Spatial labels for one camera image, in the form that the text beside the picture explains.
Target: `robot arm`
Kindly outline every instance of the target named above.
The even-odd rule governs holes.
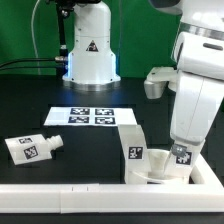
[[[157,10],[173,15],[182,14],[182,0],[166,0],[166,1],[158,1],[158,0],[148,0],[149,3],[156,8]]]
[[[182,14],[173,51],[179,79],[170,130],[174,145],[164,175],[189,177],[224,96],[223,0],[149,2]]]

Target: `white paper sheet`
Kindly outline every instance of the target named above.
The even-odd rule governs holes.
[[[132,109],[92,107],[51,107],[45,126],[117,126],[136,125]]]

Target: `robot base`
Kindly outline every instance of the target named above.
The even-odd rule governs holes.
[[[120,81],[107,84],[79,84],[72,81],[63,80],[63,85],[78,91],[100,92],[118,88],[120,86]]]

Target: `black surface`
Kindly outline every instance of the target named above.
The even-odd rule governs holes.
[[[122,79],[121,87],[86,94],[63,87],[52,76],[0,76],[0,184],[123,184],[124,160],[116,127],[45,127],[52,106],[132,108],[149,148],[169,149],[175,95],[148,100],[143,79]],[[202,154],[223,183],[224,114],[219,112]],[[15,166],[4,139],[32,134],[61,135],[64,147],[52,160]],[[224,223],[217,213],[0,214],[4,223]]]

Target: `cable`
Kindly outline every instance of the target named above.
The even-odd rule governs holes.
[[[35,40],[35,33],[34,33],[34,20],[35,20],[36,11],[37,11],[37,8],[38,8],[38,6],[40,4],[40,1],[41,0],[37,0],[36,4],[34,6],[33,13],[32,13],[32,19],[31,19],[32,41],[33,41],[33,47],[34,47],[34,52],[35,52],[36,58],[38,58],[39,55],[38,55],[38,50],[37,50],[37,45],[36,45],[36,40]]]
[[[18,67],[0,68],[0,72],[12,69],[29,69],[29,68],[64,68],[64,66],[18,66]]]
[[[118,51],[117,51],[117,62],[116,62],[116,73],[120,75],[120,51],[121,51],[121,45],[123,41],[123,9],[122,9],[122,0],[119,0],[119,23],[120,23],[120,35],[119,35],[119,43],[118,43]]]
[[[8,61],[3,64],[0,64],[0,68],[5,67],[7,65],[20,63],[20,62],[44,62],[44,61],[55,61],[55,58],[22,58],[22,59],[16,59],[13,61]]]

